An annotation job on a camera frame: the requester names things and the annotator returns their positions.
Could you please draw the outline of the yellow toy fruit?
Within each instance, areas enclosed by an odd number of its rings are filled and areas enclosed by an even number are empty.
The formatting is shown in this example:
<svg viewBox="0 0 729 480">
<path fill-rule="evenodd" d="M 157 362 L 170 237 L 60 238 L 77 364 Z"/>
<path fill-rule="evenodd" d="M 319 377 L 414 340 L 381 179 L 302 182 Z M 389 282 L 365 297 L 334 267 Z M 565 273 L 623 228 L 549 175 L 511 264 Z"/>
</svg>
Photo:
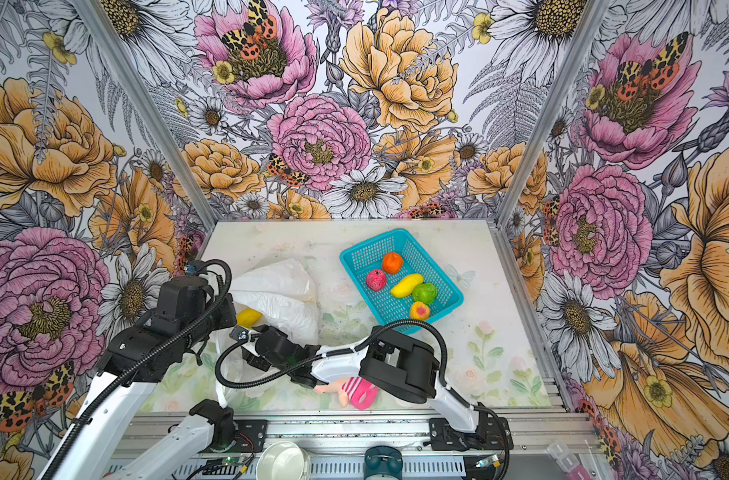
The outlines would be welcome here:
<svg viewBox="0 0 729 480">
<path fill-rule="evenodd" d="M 423 283 L 424 276 L 421 274 L 407 275 L 391 289 L 391 295 L 397 299 L 407 298 Z"/>
</svg>

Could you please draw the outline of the pink toy fruit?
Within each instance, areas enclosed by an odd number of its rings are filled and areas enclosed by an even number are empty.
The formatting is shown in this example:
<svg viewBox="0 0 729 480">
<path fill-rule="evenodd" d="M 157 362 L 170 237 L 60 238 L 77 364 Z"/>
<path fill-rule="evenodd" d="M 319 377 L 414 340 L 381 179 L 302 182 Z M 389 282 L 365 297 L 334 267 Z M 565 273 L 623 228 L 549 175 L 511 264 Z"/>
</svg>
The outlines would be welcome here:
<svg viewBox="0 0 729 480">
<path fill-rule="evenodd" d="M 382 269 L 375 269 L 366 276 L 366 286 L 374 291 L 380 292 L 388 283 L 388 275 Z"/>
</svg>

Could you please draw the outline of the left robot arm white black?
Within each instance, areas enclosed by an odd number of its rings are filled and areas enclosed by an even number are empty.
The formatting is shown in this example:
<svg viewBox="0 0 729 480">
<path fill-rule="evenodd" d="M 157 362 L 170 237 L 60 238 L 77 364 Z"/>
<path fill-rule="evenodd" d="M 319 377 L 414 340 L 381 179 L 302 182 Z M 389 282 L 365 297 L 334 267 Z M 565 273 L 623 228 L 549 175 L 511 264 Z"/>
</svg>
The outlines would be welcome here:
<svg viewBox="0 0 729 480">
<path fill-rule="evenodd" d="M 98 360 L 98 374 L 78 416 L 54 450 L 42 479 L 98 479 L 140 406 L 170 366 L 196 357 L 218 330 L 236 325 L 232 274 L 172 278 L 156 307 L 116 334 Z"/>
</svg>

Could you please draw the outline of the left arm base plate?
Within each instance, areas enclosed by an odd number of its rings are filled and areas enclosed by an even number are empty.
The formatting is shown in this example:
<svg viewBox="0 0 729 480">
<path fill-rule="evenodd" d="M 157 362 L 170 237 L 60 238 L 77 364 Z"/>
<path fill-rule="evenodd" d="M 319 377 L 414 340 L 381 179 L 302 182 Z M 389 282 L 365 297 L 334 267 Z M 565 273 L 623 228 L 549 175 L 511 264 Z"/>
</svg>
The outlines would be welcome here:
<svg viewBox="0 0 729 480">
<path fill-rule="evenodd" d="M 268 421 L 234 420 L 226 422 L 206 422 L 204 446 L 198 454 L 237 454 L 260 453 L 268 438 Z"/>
</svg>

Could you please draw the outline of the yellow banana toy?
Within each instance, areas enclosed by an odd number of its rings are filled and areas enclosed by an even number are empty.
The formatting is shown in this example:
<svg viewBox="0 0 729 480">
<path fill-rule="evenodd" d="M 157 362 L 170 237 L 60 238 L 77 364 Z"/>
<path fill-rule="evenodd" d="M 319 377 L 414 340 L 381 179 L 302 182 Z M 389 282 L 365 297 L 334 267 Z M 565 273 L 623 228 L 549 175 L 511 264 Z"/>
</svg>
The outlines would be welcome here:
<svg viewBox="0 0 729 480">
<path fill-rule="evenodd" d="M 258 323 L 262 319 L 262 313 L 252 309 L 252 308 L 244 308 L 237 316 L 236 316 L 236 323 L 238 323 L 238 326 L 244 327 L 246 329 L 252 328 L 254 324 Z"/>
</svg>

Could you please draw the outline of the orange toy fruit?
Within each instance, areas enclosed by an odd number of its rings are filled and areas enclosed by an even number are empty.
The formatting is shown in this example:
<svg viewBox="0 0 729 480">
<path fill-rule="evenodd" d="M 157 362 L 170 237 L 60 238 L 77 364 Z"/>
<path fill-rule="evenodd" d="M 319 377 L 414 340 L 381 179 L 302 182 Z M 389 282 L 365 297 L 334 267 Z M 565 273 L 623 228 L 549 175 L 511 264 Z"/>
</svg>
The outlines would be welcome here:
<svg viewBox="0 0 729 480">
<path fill-rule="evenodd" d="M 382 270 L 389 275 L 398 274 L 404 265 L 404 259 L 396 252 L 387 253 L 382 260 Z"/>
</svg>

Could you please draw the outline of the white plastic bag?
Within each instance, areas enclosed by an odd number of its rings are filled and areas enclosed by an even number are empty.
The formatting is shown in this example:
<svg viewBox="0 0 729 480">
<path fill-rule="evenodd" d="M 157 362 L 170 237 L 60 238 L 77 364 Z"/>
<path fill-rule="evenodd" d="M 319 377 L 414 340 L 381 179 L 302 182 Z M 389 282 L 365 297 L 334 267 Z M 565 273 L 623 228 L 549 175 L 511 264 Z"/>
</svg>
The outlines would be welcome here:
<svg viewBox="0 0 729 480">
<path fill-rule="evenodd" d="M 232 280 L 230 294 L 236 310 L 248 308 L 262 314 L 262 322 L 288 334 L 300 345 L 318 343 L 320 307 L 316 283 L 302 263 L 294 259 L 256 268 Z M 248 400 L 258 400 L 260 408 L 300 409 L 318 406 L 318 394 L 302 386 L 280 380 L 244 392 Z"/>
</svg>

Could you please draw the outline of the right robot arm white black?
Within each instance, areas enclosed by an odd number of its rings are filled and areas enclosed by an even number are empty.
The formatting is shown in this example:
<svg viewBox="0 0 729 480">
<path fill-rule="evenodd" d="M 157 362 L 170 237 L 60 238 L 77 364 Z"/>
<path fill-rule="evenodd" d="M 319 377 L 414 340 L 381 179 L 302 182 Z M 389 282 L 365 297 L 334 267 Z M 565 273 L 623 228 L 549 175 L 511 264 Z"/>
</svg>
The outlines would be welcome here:
<svg viewBox="0 0 729 480">
<path fill-rule="evenodd" d="M 275 374 L 246 382 L 248 389 L 288 376 L 302 387 L 332 387 L 353 402 L 356 388 L 373 386 L 437 412 L 429 420 L 430 444 L 436 451 L 514 448 L 508 421 L 491 408 L 466 400 L 448 382 L 449 350 L 429 324 L 402 320 L 376 326 L 367 338 L 338 347 L 302 346 L 270 325 L 236 338 L 246 364 L 264 372 L 276 369 Z"/>
</svg>

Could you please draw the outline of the green toy fruit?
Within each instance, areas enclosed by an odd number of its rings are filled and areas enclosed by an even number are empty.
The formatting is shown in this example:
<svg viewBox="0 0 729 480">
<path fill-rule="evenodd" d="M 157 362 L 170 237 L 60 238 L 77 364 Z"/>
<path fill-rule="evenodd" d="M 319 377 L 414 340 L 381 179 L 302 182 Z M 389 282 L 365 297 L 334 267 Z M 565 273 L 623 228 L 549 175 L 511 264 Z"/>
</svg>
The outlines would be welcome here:
<svg viewBox="0 0 729 480">
<path fill-rule="evenodd" d="M 412 292 L 414 302 L 422 302 L 432 305 L 439 295 L 439 290 L 432 283 L 422 283 L 415 287 Z"/>
</svg>

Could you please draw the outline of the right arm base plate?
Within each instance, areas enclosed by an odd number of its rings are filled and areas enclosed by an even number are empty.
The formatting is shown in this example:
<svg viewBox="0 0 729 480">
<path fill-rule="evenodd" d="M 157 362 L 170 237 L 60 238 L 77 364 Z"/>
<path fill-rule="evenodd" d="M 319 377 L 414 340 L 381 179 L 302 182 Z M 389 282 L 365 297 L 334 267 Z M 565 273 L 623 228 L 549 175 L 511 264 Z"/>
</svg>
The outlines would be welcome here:
<svg viewBox="0 0 729 480">
<path fill-rule="evenodd" d="M 496 422 L 490 416 L 482 417 L 475 432 L 460 432 L 452 428 L 446 419 L 432 418 L 429 429 L 430 446 L 434 451 L 503 451 L 514 448 L 509 422 L 505 418 Z"/>
</svg>

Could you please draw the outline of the yellow red peach toy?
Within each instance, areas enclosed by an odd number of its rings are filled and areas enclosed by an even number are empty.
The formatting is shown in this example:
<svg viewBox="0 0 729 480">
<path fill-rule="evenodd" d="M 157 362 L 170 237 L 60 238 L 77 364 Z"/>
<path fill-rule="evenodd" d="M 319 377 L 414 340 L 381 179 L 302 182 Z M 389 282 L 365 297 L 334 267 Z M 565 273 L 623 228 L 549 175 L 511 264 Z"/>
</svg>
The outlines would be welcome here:
<svg viewBox="0 0 729 480">
<path fill-rule="evenodd" d="M 432 316 L 432 310 L 424 302 L 416 301 L 410 309 L 410 318 L 412 320 L 426 321 Z"/>
</svg>

